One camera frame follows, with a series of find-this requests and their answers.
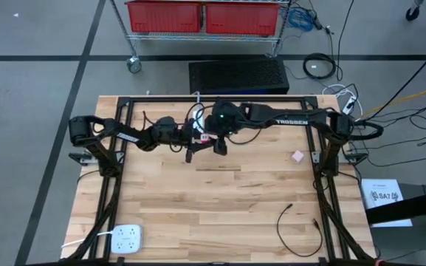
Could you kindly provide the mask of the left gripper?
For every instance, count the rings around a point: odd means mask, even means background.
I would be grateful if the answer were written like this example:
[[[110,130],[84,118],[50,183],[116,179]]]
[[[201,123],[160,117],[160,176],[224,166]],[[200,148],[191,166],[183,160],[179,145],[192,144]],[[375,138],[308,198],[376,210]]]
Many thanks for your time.
[[[196,153],[198,151],[208,149],[214,146],[214,143],[207,142],[207,143],[193,143],[192,144],[192,138],[194,137],[200,137],[201,132],[194,129],[193,127],[193,119],[187,119],[185,120],[184,124],[182,125],[181,129],[179,130],[179,136],[176,144],[178,146],[181,146],[183,148],[186,148],[186,155],[185,155],[185,162],[191,163],[193,158],[193,153]]]

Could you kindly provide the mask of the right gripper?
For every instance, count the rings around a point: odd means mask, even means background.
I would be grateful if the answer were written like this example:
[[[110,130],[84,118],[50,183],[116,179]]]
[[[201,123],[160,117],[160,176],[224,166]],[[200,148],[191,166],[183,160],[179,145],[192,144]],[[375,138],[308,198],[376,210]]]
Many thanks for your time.
[[[205,131],[217,136],[213,145],[216,154],[227,155],[225,138],[239,130],[241,111],[234,103],[218,99],[212,107],[211,114],[205,118]]]

